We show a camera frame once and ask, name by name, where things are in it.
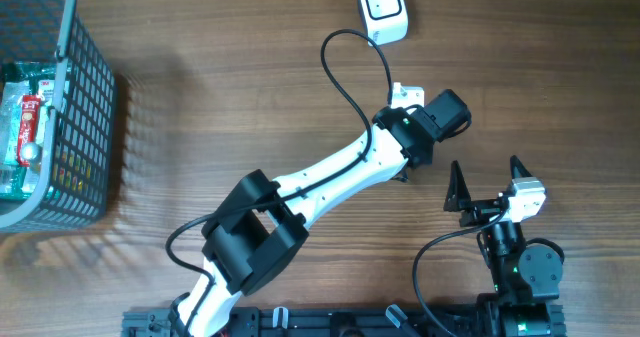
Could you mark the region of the red Nescafe sachet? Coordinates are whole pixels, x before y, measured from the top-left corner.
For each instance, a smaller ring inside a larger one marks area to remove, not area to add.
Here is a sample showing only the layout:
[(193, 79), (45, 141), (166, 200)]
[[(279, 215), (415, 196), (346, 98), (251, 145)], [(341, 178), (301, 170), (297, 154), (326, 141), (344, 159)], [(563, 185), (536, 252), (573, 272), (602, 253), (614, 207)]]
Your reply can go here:
[(17, 142), (17, 157), (20, 166), (19, 152), (23, 144), (35, 142), (38, 127), (41, 99), (36, 95), (24, 95), (21, 101), (21, 119)]

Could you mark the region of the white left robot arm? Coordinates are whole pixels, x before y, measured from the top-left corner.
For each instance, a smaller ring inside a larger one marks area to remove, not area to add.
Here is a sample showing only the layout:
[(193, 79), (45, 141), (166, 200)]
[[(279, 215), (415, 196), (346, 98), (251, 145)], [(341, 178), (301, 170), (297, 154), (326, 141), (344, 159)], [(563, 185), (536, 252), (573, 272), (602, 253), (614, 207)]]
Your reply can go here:
[(171, 329), (212, 336), (237, 300), (273, 280), (291, 262), (314, 223), (360, 191), (431, 163), (435, 143), (459, 134), (471, 112), (452, 90), (427, 105), (387, 106), (356, 141), (302, 171), (270, 180), (261, 170), (243, 177), (218, 209), (188, 222), (169, 241), (200, 227), (205, 239), (200, 278), (174, 301)]

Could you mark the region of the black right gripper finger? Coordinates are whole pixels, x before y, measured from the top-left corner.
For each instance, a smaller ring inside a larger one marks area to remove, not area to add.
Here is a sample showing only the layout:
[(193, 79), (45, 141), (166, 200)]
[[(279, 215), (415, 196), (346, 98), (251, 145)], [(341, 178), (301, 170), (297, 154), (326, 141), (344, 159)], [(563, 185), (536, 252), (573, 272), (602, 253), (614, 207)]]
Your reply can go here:
[(512, 179), (531, 178), (532, 174), (526, 169), (521, 160), (516, 156), (510, 157), (510, 173)]
[(471, 196), (457, 160), (451, 163), (451, 173), (443, 210), (461, 212), (471, 209)]

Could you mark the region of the green 3M package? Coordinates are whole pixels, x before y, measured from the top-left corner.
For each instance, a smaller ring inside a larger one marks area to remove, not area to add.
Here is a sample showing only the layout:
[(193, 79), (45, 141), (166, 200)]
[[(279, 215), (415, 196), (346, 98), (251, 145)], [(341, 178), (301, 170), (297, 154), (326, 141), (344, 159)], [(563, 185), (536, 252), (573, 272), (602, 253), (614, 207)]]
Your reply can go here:
[(24, 95), (41, 99), (35, 143), (44, 138), (53, 108), (56, 65), (42, 62), (10, 62), (1, 66), (1, 198), (26, 201), (35, 191), (39, 173), (19, 165), (17, 142)]

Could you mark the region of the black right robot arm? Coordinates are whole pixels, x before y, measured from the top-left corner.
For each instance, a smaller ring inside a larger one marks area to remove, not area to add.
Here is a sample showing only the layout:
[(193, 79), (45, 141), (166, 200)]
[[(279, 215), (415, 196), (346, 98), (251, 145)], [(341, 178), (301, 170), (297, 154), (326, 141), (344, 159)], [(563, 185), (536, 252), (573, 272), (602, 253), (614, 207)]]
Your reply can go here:
[(451, 163), (444, 210), (459, 212), (462, 227), (478, 230), (476, 241), (490, 270), (495, 291), (478, 296), (475, 336), (557, 337), (567, 334), (559, 284), (565, 255), (556, 243), (526, 239), (522, 223), (536, 216), (546, 188), (522, 164), (510, 158), (511, 182), (494, 199), (474, 200), (460, 164)]

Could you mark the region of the yellow liquid bottle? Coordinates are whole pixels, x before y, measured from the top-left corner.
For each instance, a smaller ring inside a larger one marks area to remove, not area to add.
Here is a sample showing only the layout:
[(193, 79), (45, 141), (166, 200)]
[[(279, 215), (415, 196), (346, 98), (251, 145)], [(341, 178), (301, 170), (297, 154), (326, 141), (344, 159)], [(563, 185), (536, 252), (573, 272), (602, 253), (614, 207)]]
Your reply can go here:
[(20, 163), (34, 173), (41, 171), (43, 149), (35, 142), (28, 142), (22, 145), (19, 158)]

